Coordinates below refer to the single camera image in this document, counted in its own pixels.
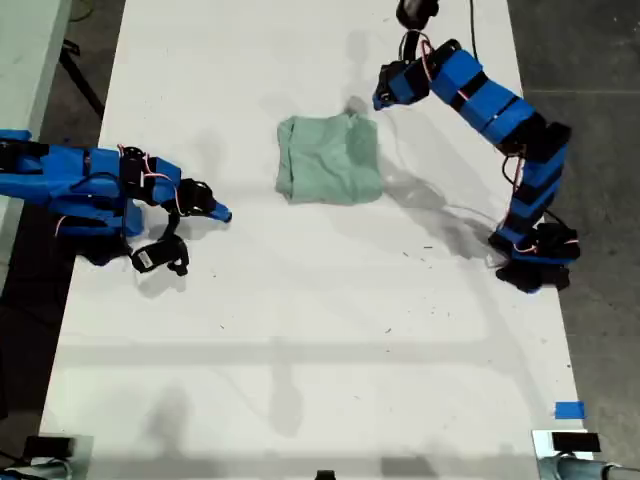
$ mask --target concrete floor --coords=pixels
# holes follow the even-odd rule
[[[103,99],[123,4],[96,0],[94,14],[70,24],[67,33],[80,44],[78,63]],[[608,460],[640,466],[640,380],[634,375],[640,363],[640,225],[634,200],[640,176],[633,174],[640,148],[633,131],[640,111],[640,3],[509,5],[525,96],[575,132],[554,210],[582,236],[583,257],[572,268],[573,285],[561,302],[587,426],[601,434]],[[478,50],[482,56],[480,33]],[[41,140],[93,145],[99,131],[95,113],[58,68]]]

